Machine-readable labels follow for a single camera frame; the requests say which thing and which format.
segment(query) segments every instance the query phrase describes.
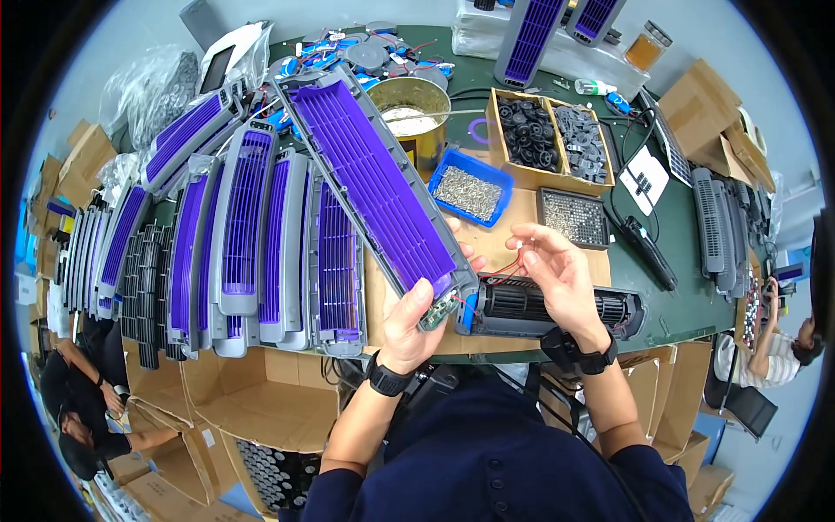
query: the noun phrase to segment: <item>tower fan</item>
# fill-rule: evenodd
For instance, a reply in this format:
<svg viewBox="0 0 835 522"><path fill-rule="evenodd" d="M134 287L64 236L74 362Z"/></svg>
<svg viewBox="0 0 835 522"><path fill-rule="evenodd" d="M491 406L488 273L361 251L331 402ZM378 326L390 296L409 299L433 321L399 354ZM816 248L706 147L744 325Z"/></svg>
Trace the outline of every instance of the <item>tower fan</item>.
<svg viewBox="0 0 835 522"><path fill-rule="evenodd" d="M530 85L568 4L569 0L516 0L493 71L499 83L516 89Z"/></svg>
<svg viewBox="0 0 835 522"><path fill-rule="evenodd" d="M625 3L626 0L577 0L565 32L585 46L597 47Z"/></svg>

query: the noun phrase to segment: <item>woman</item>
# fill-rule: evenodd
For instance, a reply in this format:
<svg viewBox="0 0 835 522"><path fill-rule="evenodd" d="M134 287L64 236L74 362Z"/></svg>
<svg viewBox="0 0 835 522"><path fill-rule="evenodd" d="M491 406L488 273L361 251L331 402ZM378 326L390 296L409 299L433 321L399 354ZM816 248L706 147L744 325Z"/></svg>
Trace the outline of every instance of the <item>woman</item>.
<svg viewBox="0 0 835 522"><path fill-rule="evenodd" d="M777 303L777 280L768 278L766 299ZM800 326L797 336L792 337L777 330L780 314L777 306L768 307L768 322L760 331L753 355L747 350L738 350L739 356L734 368L732 382L743 388L771 388L788 383L801 368L812 363L823 352L823 345L815 343L815 319L809 317ZM713 371L718 378L727 381L733 359L733 337L720 334L716 342L716 358Z"/></svg>
<svg viewBox="0 0 835 522"><path fill-rule="evenodd" d="M450 227L456 231L458 221ZM549 315L581 352L607 352L612 341L597 315L585 254L541 225L511 231L506 246L523 244L519 273L542 288ZM474 254L466 245L462 252ZM475 271L486 264L483 256L472 261ZM371 364L406 378L432 356L446 328L417 328L432 299L422 279L387 309L386 340ZM402 395L379 382L364 381L337 419L303 520L693 520L684 472L647 442L617 361L583 377L611 468L577 438L546 426L534 400L488 375L462 381L410 418L387 441L385 464L366 476Z"/></svg>

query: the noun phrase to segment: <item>green table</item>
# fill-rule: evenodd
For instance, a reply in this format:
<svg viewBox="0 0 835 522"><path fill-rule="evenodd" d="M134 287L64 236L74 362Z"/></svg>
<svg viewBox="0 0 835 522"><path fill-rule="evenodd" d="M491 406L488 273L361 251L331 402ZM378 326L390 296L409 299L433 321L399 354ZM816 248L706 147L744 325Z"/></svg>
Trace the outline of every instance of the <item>green table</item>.
<svg viewBox="0 0 835 522"><path fill-rule="evenodd" d="M430 55L442 56L449 62L455 63L455 74L449 81L450 93L472 87L502 88L493 78L493 64L491 60L454 56L452 53L452 31L449 28L434 26L399 26L398 36L411 45L438 40L430 47L424 48L425 57ZM271 60L291 54L292 49L286 45L273 45L270 48ZM565 90L554 85L553 74L539 72L531 87L540 87L543 95L563 100L571 104L594 105L598 114L610 114L601 97L581 96L573 90ZM464 100L456 102L454 109L480 109L485 101ZM474 119L481 118L480 114L458 114L448 120L447 137L451 143L461 148L484 150L486 145L480 144L468 134L468 126ZM617 122L613 127L615 141L620 147L621 137L625 131L625 122ZM486 136L486 129L477 129ZM632 153L645 135L643 129L633 129L626 142L626 155ZM666 165L666 156L660 151L655 139L649 141L650 152ZM638 206L626 193L622 186L614 188L614 196L620 213L635 215L650 231L655 233L655 223L651 217L640 212ZM725 298L716 294L712 283L701 275L701 253L699 246L699 232L696 224L696 209L694 208L691 189L675 178L671 178L663 195L656 205L661 223L658 247L670 264L678 278L677 292L664 291L655 282L655 278L648 272L644 264L625 246L620 235L615 232L616 242L609 248L612 286L628 290L640 291L646 299L649 316L643 331L636 338L619 343L621 352L633 352L650 346L660 346L673 342L683 342L697 337L709 336L733 327L735 305L726 302ZM506 352L471 356L441 356L436 357L441 362L535 362L547 360L539 350L529 352Z"/></svg>

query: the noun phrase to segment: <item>black watch strap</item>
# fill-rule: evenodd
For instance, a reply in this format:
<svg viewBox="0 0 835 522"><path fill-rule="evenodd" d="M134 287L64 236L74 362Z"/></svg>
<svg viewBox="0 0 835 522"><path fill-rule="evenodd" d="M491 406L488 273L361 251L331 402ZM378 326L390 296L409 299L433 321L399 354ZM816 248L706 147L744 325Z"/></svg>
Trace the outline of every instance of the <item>black watch strap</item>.
<svg viewBox="0 0 835 522"><path fill-rule="evenodd" d="M385 366L377 365L377 354L374 352L371 356L371 361L368 362L368 369L366 370L365 378L371 385L372 390L385 395L386 397L396 397L399 393L406 389L412 381L414 372L408 375L400 375L395 373Z"/></svg>

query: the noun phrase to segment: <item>chair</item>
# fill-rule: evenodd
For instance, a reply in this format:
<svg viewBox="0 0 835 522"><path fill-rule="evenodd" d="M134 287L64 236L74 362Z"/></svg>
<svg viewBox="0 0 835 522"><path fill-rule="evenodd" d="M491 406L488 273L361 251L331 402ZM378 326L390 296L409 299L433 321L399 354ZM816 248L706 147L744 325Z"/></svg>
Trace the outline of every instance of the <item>chair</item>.
<svg viewBox="0 0 835 522"><path fill-rule="evenodd" d="M720 415L722 415L725 409L733 413L736 420L742 424L742 427L754 440L760 442L760 438L762 438L766 428L768 428L768 424L771 423L774 414L777 412L777 406L753 386L743 388L738 384L732 383L730 379L726 382L716 376L713 372L713 362L716 359L717 337L714 336L713 338L711 365L707 372L705 391L702 397L705 400L705 404L715 410L719 410ZM734 345L729 375L733 375L738 358L739 348Z"/></svg>

